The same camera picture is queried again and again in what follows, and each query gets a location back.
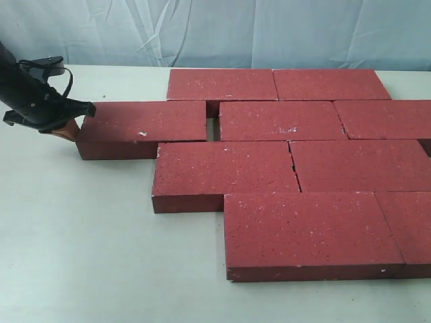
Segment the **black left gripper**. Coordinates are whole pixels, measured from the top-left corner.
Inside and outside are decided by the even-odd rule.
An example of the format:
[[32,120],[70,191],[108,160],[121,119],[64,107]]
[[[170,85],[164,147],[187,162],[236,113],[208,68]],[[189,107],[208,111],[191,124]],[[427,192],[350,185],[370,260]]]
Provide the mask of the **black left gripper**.
[[19,124],[41,133],[68,141],[76,141],[80,128],[78,116],[94,117],[96,107],[91,102],[68,98],[73,82],[60,94],[48,83],[39,81],[2,83],[2,102],[10,107],[3,121],[13,126]]

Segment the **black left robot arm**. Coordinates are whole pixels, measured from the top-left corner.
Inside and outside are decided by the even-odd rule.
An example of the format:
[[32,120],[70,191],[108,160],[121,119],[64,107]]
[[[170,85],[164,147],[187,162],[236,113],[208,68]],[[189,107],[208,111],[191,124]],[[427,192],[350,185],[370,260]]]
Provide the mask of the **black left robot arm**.
[[[65,72],[69,81],[59,93],[48,79]],[[75,119],[94,117],[96,107],[91,102],[68,98],[72,85],[73,74],[64,66],[62,56],[18,61],[1,45],[1,101],[10,108],[3,117],[6,124],[76,141],[79,127]]]

